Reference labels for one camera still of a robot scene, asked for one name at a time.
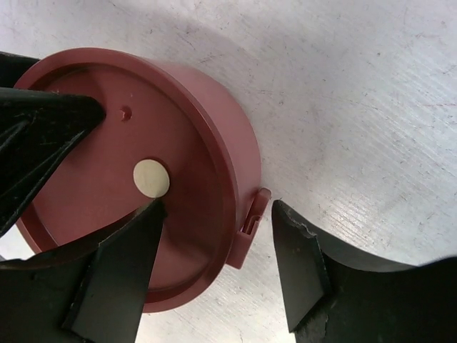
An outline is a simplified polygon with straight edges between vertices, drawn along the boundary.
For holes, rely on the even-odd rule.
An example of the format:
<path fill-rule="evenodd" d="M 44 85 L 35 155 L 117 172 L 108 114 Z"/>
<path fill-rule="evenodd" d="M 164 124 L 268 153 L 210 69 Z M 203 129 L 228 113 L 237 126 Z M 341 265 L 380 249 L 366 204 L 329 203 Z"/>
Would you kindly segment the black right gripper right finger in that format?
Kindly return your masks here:
<path fill-rule="evenodd" d="M 456 258 L 420 266 L 365 252 L 281 200 L 271 208 L 288 330 L 297 342 L 454 342 Z"/>

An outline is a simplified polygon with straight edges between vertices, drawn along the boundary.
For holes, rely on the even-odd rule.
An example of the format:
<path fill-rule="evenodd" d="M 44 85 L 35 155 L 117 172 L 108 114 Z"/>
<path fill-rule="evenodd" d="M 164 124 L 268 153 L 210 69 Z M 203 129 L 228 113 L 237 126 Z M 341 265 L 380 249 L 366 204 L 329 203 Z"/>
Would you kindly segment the pink steel-lined bowl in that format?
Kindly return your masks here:
<path fill-rule="evenodd" d="M 270 199 L 271 191 L 264 187 L 260 188 L 253 198 L 241 230 L 237 231 L 233 238 L 231 250 L 226 260 L 227 265 L 236 269 L 242 268 Z"/>

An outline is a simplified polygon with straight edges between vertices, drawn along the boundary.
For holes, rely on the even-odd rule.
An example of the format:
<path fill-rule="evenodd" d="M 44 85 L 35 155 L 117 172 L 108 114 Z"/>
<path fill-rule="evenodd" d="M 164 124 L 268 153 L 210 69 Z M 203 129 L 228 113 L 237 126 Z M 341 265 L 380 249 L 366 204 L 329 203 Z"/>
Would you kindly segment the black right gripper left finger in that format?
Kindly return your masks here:
<path fill-rule="evenodd" d="M 166 211 L 155 200 L 80 239 L 1 263 L 3 342 L 133 342 Z"/>

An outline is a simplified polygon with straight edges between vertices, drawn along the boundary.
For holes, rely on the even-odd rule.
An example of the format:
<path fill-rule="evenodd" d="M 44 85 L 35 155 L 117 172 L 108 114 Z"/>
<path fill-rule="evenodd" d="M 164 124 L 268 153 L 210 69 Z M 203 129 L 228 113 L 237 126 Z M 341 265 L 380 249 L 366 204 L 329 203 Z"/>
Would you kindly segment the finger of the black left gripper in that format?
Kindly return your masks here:
<path fill-rule="evenodd" d="M 1 233 L 106 117 L 89 96 L 15 88 L 36 59 L 1 53 Z"/>

